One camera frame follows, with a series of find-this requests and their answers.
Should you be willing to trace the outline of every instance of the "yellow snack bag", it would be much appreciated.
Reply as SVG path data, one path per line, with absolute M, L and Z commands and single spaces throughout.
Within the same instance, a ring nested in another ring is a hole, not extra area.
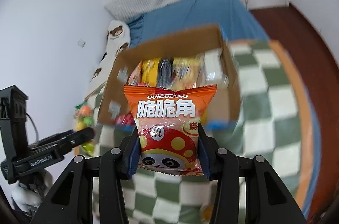
M 174 79 L 170 87 L 173 91 L 195 88 L 201 69 L 200 58 L 174 58 Z
M 157 86 L 158 66 L 160 58 L 144 60 L 142 63 L 141 83 L 150 87 Z

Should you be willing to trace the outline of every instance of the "snack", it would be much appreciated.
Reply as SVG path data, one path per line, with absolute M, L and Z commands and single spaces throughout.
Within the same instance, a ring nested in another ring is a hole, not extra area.
M 141 78 L 141 83 L 143 85 L 151 87 L 157 86 L 159 61 L 160 58 L 143 61 Z
M 138 64 L 138 66 L 133 70 L 132 74 L 128 79 L 128 85 L 139 85 L 141 82 L 141 66 L 142 61 Z
M 128 113 L 126 115 L 119 115 L 115 118 L 115 124 L 126 126 L 126 125 L 135 125 L 133 116 L 131 113 Z
M 169 88 L 172 82 L 172 62 L 169 58 L 162 58 L 159 62 L 157 88 Z
M 197 162 L 198 124 L 216 85 L 173 92 L 124 86 L 139 132 L 140 166 L 170 174 L 201 173 Z
M 200 58 L 174 58 L 174 79 L 170 89 L 179 91 L 196 87 L 201 64 Z

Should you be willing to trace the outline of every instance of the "panda cartoon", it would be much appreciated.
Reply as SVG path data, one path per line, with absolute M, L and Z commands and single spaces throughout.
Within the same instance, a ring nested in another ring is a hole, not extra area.
M 169 174 L 180 174 L 194 166 L 196 144 L 182 131 L 155 125 L 141 131 L 141 165 L 144 168 Z

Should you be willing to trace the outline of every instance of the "black clamp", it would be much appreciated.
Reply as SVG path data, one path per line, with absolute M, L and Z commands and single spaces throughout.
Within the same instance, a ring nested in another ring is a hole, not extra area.
M 92 224 L 93 177 L 99 177 L 101 224 L 128 224 L 120 180 L 129 180 L 140 158 L 137 129 L 101 157 L 76 156 L 62 172 L 31 224 Z M 211 224 L 237 224 L 239 177 L 246 177 L 246 224 L 305 224 L 297 203 L 267 160 L 238 157 L 220 148 L 199 125 L 198 158 L 205 176 L 218 180 Z
M 72 148 L 94 137 L 92 128 L 54 134 L 28 145 L 26 134 L 26 100 L 18 87 L 0 90 L 0 131 L 6 159 L 0 168 L 9 184 L 19 180 L 27 187 L 43 179 L 41 173 L 48 166 L 64 159 Z

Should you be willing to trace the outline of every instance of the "red snack package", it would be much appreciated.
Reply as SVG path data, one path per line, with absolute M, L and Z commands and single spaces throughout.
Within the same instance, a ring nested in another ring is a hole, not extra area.
M 134 119 L 131 113 L 128 113 L 126 115 L 119 115 L 115 118 L 114 120 L 116 125 L 133 125 L 134 124 Z
M 139 132 L 141 167 L 169 174 L 201 173 L 198 124 L 216 90 L 216 85 L 177 92 L 124 86 Z

